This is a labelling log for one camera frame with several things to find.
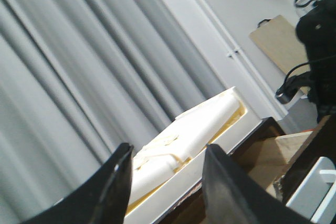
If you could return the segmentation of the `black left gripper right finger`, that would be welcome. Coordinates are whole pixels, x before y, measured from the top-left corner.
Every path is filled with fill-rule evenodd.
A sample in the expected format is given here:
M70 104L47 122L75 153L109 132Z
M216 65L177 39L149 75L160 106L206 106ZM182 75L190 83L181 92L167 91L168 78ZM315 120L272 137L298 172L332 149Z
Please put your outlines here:
M202 192L209 223L310 223L269 195L217 144L205 150Z

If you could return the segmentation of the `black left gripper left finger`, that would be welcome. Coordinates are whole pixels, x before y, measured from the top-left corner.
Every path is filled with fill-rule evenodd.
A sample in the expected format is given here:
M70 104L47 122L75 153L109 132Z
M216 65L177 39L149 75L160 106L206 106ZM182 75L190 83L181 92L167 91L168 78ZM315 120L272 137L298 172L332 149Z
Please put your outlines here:
M120 144L70 195L24 223L123 223L132 184L133 146Z

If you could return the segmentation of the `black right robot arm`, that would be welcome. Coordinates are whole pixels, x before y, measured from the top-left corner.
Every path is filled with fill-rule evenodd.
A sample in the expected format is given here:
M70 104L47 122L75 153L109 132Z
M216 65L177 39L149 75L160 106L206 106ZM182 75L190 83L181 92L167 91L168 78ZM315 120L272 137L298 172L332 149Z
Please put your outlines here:
M310 70L289 71L276 92L288 103L308 87L318 128L280 179L282 199L269 195L217 144L205 152L203 196L210 223L335 223L335 0L295 0L296 26Z

